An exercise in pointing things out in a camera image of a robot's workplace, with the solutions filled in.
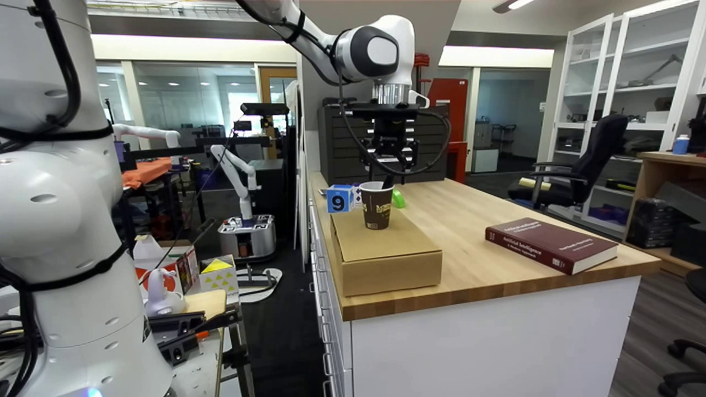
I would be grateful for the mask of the blue number cube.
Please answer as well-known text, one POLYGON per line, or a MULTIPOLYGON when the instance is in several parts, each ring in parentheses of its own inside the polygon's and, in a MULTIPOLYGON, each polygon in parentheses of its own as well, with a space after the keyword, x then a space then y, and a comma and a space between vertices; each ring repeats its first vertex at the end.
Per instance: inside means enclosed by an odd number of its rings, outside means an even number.
POLYGON ((325 191, 328 213, 346 213, 355 205, 355 188, 350 184, 333 184, 325 191))

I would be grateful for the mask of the white robot arm on base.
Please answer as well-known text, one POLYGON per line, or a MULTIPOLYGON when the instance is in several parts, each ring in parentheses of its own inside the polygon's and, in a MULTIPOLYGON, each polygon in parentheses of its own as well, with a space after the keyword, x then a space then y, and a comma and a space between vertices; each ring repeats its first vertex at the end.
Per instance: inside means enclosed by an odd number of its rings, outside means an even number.
POLYGON ((240 214, 224 219, 217 229, 223 255, 231 254, 237 263, 263 263, 276 253, 275 216, 254 213, 252 193, 261 189, 253 166, 224 145, 210 146, 238 196, 240 214))

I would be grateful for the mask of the brown paper cup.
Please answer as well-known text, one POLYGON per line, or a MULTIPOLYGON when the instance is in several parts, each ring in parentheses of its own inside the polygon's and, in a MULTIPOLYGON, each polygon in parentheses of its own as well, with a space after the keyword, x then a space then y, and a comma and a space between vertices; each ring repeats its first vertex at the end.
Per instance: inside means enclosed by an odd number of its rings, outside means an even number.
POLYGON ((393 184, 368 181, 360 185, 364 224, 368 229, 387 229, 392 211, 393 184))

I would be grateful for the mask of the dark red book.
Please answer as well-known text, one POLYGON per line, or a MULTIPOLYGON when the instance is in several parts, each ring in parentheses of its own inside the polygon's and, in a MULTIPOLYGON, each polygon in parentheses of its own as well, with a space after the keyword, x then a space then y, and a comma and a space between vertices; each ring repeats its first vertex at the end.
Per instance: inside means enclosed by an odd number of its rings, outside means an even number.
POLYGON ((566 275, 582 273, 618 255, 616 242, 533 218, 487 227, 485 239, 566 275))

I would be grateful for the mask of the white glass-door shelf cabinet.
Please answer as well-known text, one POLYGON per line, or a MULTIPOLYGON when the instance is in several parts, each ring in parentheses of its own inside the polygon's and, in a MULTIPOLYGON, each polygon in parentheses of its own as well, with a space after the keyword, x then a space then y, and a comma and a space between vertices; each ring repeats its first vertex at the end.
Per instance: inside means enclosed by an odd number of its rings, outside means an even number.
POLYGON ((699 89, 705 39, 706 0, 661 0, 568 33, 549 160, 574 163, 603 116, 629 122, 585 203, 550 206, 550 213, 625 237, 642 154, 670 151, 688 132, 687 101, 699 89))

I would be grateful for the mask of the red cabinet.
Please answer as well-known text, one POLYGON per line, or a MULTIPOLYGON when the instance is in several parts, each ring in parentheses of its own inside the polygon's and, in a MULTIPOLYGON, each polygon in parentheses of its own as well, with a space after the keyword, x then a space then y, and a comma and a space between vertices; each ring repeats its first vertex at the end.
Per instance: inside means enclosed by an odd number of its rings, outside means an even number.
POLYGON ((447 178, 457 183, 466 182, 466 161, 468 143, 466 141, 466 121, 468 109, 467 79, 434 78, 431 81, 429 99, 431 105, 446 109, 451 124, 448 144, 447 178))

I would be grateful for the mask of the flat cardboard box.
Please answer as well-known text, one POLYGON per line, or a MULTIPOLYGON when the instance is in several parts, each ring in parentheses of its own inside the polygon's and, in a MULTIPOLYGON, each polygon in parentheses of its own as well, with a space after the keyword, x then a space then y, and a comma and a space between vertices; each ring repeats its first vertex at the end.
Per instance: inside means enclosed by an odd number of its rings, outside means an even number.
POLYGON ((364 226, 363 211, 330 215, 335 263, 344 297, 437 286, 443 251, 401 211, 386 229, 364 226))

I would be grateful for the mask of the white box with yellow triangle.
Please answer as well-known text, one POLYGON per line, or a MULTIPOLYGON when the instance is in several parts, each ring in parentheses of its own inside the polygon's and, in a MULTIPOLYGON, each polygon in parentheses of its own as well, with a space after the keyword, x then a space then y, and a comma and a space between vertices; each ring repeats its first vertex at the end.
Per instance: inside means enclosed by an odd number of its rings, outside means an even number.
POLYGON ((237 268, 232 254, 200 261, 199 291, 225 291, 226 303, 239 301, 237 268))

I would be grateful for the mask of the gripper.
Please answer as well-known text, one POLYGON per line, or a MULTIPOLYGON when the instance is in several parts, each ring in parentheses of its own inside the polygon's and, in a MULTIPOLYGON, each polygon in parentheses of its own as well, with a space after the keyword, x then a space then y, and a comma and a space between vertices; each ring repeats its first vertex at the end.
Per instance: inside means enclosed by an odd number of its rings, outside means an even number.
POLYGON ((411 170, 417 164, 419 143, 407 138, 408 120, 391 117, 377 117, 373 122, 373 139, 369 141, 369 165, 379 168, 388 166, 387 160, 395 158, 395 144, 398 144, 397 159, 402 170, 411 170))

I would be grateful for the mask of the orange cloth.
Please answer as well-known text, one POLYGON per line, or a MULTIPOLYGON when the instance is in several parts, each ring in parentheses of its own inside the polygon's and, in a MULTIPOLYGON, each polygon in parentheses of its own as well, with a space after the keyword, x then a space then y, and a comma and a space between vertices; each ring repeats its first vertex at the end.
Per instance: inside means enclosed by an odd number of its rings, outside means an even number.
POLYGON ((136 169, 131 169, 122 173, 123 190, 136 190, 144 184, 160 178, 168 173, 172 167, 170 158, 157 158, 151 162, 138 162, 136 169))

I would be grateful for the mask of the black drawer cabinet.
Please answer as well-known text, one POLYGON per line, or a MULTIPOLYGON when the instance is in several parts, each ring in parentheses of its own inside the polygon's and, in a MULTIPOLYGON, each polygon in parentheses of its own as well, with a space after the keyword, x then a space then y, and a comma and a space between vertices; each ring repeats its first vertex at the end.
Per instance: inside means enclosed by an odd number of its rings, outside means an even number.
MULTIPOLYGON (((360 151, 345 126, 338 106, 321 106, 317 111, 321 174, 329 184, 364 183, 369 172, 360 161, 360 151)), ((418 143, 418 159, 414 169, 423 168, 441 155, 439 161, 424 173, 406 178, 406 183, 439 181, 446 177, 448 151, 443 148, 446 127, 436 116, 419 115, 406 120, 405 138, 418 143)))

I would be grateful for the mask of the wooden shelf unit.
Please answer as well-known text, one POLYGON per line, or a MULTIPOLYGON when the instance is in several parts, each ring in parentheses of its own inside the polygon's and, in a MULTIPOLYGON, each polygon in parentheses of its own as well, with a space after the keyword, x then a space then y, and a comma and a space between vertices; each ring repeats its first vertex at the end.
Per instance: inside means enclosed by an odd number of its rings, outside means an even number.
POLYGON ((630 222, 633 218, 635 204, 638 200, 654 197, 664 183, 683 183, 696 181, 706 186, 706 155, 695 154, 674 155, 671 152, 643 152, 639 158, 642 160, 637 186, 633 193, 633 200, 628 216, 628 224, 622 239, 623 244, 641 250, 661 260, 661 269, 666 273, 685 277, 690 271, 699 268, 698 265, 676 258, 671 255, 668 247, 646 249, 627 242, 630 222))

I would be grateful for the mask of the black clamp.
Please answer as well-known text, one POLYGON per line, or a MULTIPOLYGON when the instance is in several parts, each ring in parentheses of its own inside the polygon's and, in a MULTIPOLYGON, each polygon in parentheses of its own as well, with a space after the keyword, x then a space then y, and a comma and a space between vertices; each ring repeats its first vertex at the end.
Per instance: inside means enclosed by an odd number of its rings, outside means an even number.
POLYGON ((242 320, 236 310, 228 310, 207 319, 205 311, 148 317, 157 347, 172 367, 187 360, 187 354, 199 347, 202 335, 225 328, 242 320))

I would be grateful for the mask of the white toy figure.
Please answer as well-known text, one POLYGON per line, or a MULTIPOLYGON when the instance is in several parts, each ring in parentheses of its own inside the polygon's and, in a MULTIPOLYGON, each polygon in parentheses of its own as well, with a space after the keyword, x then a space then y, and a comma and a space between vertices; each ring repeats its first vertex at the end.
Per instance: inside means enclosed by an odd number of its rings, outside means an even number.
POLYGON ((181 314, 186 309, 186 301, 181 292, 169 291, 164 285, 164 279, 170 280, 177 275, 176 270, 167 271, 158 268, 149 273, 148 299, 145 311, 148 316, 181 314))

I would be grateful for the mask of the orange and white carton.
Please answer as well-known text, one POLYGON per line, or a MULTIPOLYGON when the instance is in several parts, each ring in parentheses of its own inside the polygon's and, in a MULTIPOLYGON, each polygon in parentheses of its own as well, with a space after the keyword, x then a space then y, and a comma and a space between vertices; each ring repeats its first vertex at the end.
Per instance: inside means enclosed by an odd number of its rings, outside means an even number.
POLYGON ((194 283, 199 283, 196 249, 188 240, 158 242, 150 234, 139 235, 132 254, 143 300, 148 299, 149 274, 156 268, 175 273, 162 277, 166 291, 187 294, 194 283))

